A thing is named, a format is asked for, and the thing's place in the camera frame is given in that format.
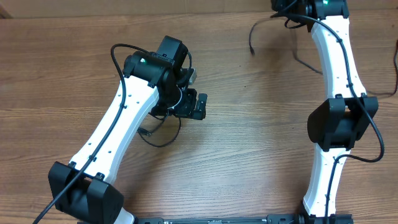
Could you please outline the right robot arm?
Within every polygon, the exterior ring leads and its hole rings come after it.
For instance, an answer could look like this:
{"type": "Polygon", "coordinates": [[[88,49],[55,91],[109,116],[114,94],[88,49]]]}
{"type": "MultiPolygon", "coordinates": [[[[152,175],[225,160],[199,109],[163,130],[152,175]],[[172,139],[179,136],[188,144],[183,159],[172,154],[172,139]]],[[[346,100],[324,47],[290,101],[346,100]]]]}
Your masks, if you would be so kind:
{"type": "Polygon", "coordinates": [[[335,198],[347,159],[356,141],[371,126],[379,104],[368,96],[356,69],[349,37],[346,1],[272,1],[275,17],[307,26],[317,47],[326,100],[308,117],[307,132],[314,143],[314,161],[302,212],[294,223],[352,223],[351,215],[336,212],[335,198]]]}

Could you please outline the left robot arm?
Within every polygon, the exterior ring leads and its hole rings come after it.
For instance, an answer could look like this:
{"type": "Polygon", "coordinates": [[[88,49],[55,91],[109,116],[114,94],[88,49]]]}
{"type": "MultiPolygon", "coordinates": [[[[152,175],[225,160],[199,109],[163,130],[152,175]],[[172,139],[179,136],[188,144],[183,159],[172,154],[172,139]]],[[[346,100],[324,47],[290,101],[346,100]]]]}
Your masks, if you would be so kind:
{"type": "Polygon", "coordinates": [[[114,187],[119,166],[134,135],[148,135],[141,129],[147,115],[205,118],[207,96],[192,88],[195,69],[183,67],[191,57],[181,40],[165,36],[155,52],[135,47],[116,65],[119,88],[99,125],[68,164],[56,162],[49,171],[49,207],[80,223],[137,222],[114,187]]]}

